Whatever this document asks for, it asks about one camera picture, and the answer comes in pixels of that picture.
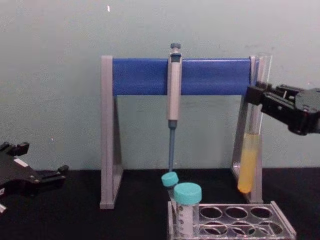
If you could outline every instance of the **test tube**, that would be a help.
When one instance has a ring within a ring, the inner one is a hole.
[[[177,213],[177,204],[174,198],[174,187],[178,184],[179,178],[176,172],[170,171],[167,172],[166,174],[163,174],[161,177],[162,184],[165,186],[165,188],[168,191],[169,197],[171,204],[173,206],[173,210],[175,213]]]
[[[198,184],[179,183],[174,187],[176,201],[176,227],[182,237],[196,237],[199,234],[199,202],[202,190]]]
[[[260,53],[254,59],[254,69],[251,75],[251,84],[257,86],[267,86],[269,82],[270,67],[272,56],[267,53]],[[244,133],[240,171],[237,188],[243,194],[248,194],[252,191],[254,178],[257,167],[257,158],[261,144],[260,132],[262,125],[261,106],[250,104],[251,109],[248,126]]]

